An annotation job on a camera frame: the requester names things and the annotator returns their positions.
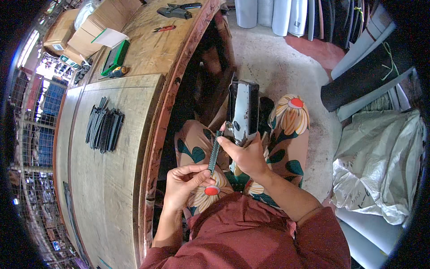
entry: concrete floor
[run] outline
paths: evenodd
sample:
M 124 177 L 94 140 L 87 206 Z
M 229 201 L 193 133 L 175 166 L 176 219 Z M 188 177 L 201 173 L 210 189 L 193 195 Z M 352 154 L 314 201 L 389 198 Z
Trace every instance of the concrete floor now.
M 322 202 L 332 189 L 332 162 L 342 134 L 336 114 L 327 112 L 321 102 L 321 86 L 329 81 L 326 71 L 316 60 L 276 36 L 271 28 L 241 28 L 234 11 L 229 12 L 228 21 L 238 78 L 257 82 L 261 95 L 274 102 L 287 93 L 298 94 L 305 101 L 310 135 L 302 188 Z

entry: woman's left hand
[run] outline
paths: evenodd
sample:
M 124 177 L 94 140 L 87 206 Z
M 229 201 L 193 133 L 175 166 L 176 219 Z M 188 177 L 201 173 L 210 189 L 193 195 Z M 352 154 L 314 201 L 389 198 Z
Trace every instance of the woman's left hand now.
M 163 210 L 169 212 L 187 207 L 188 197 L 197 186 L 210 186 L 215 180 L 207 164 L 189 164 L 170 170 L 167 173 L 166 194 Z

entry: red sleeve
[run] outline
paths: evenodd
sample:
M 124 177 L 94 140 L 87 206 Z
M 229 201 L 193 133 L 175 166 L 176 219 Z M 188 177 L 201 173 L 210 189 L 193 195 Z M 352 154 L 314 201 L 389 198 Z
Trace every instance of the red sleeve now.
M 151 247 L 139 269 L 162 268 L 167 259 L 175 254 L 176 250 L 172 247 Z
M 351 268 L 347 240 L 329 207 L 297 228 L 295 245 L 303 267 Z

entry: person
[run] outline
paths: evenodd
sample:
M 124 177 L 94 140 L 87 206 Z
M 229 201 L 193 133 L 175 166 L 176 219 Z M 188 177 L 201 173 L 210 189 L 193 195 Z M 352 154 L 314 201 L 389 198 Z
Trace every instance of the person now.
M 301 97 L 283 96 L 268 124 L 264 150 L 259 133 L 244 148 L 216 138 L 222 150 L 212 177 L 215 136 L 198 121 L 184 124 L 175 136 L 178 168 L 168 172 L 158 230 L 141 269 L 350 268 L 333 211 L 301 189 L 309 139 Z M 242 174 L 228 171 L 228 156 Z M 190 228 L 183 245 L 182 212 Z

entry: hand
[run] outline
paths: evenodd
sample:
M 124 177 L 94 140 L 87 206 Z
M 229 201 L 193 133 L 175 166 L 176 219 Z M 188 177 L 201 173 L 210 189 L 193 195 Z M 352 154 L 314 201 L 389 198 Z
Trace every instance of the hand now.
M 225 123 L 220 128 L 225 130 Z M 223 150 L 236 162 L 242 172 L 252 179 L 260 179 L 262 175 L 270 171 L 264 160 L 263 145 L 261 144 L 260 133 L 257 132 L 254 140 L 247 147 L 239 147 L 225 137 L 218 137 L 218 143 Z
M 174 212 L 187 207 L 188 197 L 197 186 L 208 187 L 215 184 L 210 178 L 207 164 L 189 164 L 167 173 L 166 194 L 163 211 Z

